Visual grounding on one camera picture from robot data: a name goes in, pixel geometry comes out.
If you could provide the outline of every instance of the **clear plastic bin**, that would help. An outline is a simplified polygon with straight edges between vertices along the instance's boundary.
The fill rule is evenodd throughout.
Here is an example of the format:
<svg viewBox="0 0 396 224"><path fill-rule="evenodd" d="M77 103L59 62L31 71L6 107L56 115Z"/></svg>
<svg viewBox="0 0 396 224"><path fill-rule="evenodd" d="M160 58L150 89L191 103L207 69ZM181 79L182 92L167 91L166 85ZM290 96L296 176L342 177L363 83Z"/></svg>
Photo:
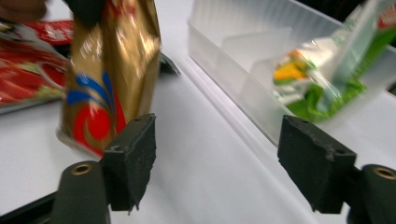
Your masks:
<svg viewBox="0 0 396 224"><path fill-rule="evenodd" d="M272 94L276 63L302 43L341 23L288 0L197 0L189 20L189 54L277 145L291 112ZM359 112L396 80L396 51L387 49L361 79L368 91L318 124L327 131Z"/></svg>

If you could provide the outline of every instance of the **white table surface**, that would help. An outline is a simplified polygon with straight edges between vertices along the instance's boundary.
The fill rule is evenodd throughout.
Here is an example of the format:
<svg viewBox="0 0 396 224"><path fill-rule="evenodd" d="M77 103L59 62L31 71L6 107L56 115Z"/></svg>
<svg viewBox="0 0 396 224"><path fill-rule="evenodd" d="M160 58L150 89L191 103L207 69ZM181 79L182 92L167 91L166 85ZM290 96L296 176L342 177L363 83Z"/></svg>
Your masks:
<svg viewBox="0 0 396 224"><path fill-rule="evenodd" d="M156 3L163 52L183 71L157 83L157 160L140 210L111 213L112 223L345 223L346 205L341 216L311 212L276 148L188 57L192 0ZM60 0L50 4L49 20L69 17ZM358 167L395 168L395 100L384 93L332 130L359 154ZM0 215L52 193L63 169L92 160L57 140L60 109L55 102L0 116Z"/></svg>

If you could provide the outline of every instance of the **snack bag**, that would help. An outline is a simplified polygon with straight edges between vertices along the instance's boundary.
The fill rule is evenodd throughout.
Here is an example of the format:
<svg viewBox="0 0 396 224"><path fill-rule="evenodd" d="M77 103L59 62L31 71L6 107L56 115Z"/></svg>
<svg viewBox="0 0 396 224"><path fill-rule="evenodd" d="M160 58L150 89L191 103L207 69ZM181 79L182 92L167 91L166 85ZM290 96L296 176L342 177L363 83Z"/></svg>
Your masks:
<svg viewBox="0 0 396 224"><path fill-rule="evenodd" d="M126 123L149 112L160 65L157 14L153 0L108 0L93 27L74 20L58 137L101 157Z"/></svg>
<svg viewBox="0 0 396 224"><path fill-rule="evenodd" d="M396 37L395 0L358 6L332 36L291 51L274 72L276 98L296 116L333 116L365 90L359 78Z"/></svg>
<svg viewBox="0 0 396 224"><path fill-rule="evenodd" d="M51 83L64 84L66 58L39 38L39 29L6 22L0 27L0 114L60 99L62 91Z"/></svg>

